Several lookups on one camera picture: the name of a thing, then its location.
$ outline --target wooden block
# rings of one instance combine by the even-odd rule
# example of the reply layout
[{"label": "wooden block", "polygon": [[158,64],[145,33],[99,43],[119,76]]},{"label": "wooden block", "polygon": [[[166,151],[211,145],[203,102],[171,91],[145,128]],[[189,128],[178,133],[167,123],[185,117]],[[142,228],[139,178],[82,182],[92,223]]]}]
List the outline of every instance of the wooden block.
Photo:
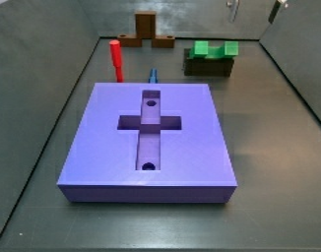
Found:
[{"label": "wooden block", "polygon": [[171,35],[157,35],[151,41],[151,47],[174,48],[175,38]]},{"label": "wooden block", "polygon": [[135,34],[138,38],[155,38],[155,12],[136,11],[135,18]]},{"label": "wooden block", "polygon": [[118,35],[118,41],[122,47],[142,47],[142,39],[135,34]]}]

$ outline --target cross-shaped hole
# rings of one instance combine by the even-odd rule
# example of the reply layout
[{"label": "cross-shaped hole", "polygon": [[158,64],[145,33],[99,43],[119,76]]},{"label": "cross-shaped hole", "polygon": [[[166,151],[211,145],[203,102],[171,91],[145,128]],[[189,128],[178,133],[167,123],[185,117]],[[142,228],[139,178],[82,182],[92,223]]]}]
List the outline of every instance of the cross-shaped hole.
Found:
[{"label": "cross-shaped hole", "polygon": [[139,115],[122,115],[118,130],[138,130],[136,170],[161,170],[161,130],[182,130],[181,116],[161,116],[161,91],[142,92]]}]

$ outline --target metal wall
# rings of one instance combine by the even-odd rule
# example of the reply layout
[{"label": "metal wall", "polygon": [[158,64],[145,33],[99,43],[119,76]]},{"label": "metal wall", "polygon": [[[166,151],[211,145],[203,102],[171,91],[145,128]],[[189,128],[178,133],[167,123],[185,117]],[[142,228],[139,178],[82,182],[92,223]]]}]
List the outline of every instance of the metal wall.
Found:
[{"label": "metal wall", "polygon": [[321,120],[321,0],[289,0],[261,43]]},{"label": "metal wall", "polygon": [[0,5],[0,232],[98,39],[78,1]]},{"label": "metal wall", "polygon": [[157,11],[158,34],[175,37],[260,39],[274,0],[241,0],[234,23],[226,0],[79,0],[100,36],[135,33],[134,12]]}]

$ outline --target purple block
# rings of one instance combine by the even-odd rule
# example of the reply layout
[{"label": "purple block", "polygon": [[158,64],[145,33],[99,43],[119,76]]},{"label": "purple block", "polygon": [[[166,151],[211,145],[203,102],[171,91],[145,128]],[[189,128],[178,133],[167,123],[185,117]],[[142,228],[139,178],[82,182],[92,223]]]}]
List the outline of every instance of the purple block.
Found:
[{"label": "purple block", "polygon": [[226,203],[237,180],[206,84],[96,84],[58,186],[72,202]]}]

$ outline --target green shape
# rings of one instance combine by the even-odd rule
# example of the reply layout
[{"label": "green shape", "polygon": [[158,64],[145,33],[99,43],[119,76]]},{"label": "green shape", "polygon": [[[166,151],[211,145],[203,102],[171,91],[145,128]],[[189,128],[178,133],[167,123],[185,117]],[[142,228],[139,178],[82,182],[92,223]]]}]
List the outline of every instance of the green shape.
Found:
[{"label": "green shape", "polygon": [[223,52],[223,58],[233,58],[234,56],[238,56],[239,54],[238,41],[226,41],[221,47]]},{"label": "green shape", "polygon": [[195,41],[195,46],[190,50],[190,58],[205,58],[207,49],[207,41]]},{"label": "green shape", "polygon": [[238,55],[238,41],[225,41],[222,46],[207,46],[207,41],[195,41],[190,51],[190,58],[222,59]]}]

